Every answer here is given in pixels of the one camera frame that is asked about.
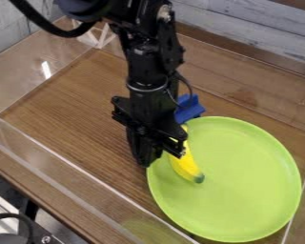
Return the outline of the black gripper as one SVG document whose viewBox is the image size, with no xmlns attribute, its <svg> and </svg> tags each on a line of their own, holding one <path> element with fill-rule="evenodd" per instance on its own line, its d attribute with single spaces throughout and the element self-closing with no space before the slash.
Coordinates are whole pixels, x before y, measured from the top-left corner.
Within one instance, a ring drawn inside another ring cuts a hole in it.
<svg viewBox="0 0 305 244">
<path fill-rule="evenodd" d="M 112 104 L 113 119 L 125 126 L 127 142 L 137 164 L 148 168 L 161 157 L 163 150 L 181 158 L 188 134 L 176 121 L 176 104 L 168 92 L 131 91 L 129 97 L 115 96 Z"/>
</svg>

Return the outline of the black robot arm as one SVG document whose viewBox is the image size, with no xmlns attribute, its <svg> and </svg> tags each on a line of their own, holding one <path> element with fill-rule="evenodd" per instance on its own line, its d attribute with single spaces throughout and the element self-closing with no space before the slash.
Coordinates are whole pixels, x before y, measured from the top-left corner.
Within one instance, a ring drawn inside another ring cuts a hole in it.
<svg viewBox="0 0 305 244">
<path fill-rule="evenodd" d="M 120 38 L 128 97 L 112 98 L 113 119 L 125 126 L 132 156 L 148 168 L 164 152 L 180 156 L 187 139 L 175 112 L 184 47 L 169 0 L 56 0 L 81 22 L 104 20 Z"/>
</svg>

